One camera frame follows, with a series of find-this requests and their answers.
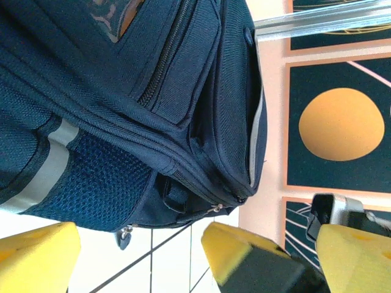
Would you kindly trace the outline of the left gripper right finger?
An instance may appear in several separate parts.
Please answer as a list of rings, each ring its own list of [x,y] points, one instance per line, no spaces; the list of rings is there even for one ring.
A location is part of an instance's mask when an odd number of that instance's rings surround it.
[[[331,292],[390,292],[390,238],[323,225],[316,252]]]

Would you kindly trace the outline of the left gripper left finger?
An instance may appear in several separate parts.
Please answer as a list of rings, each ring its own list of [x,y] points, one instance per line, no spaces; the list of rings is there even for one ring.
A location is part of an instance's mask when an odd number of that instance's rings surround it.
[[[67,292],[80,250],[73,222],[1,239],[1,292]]]

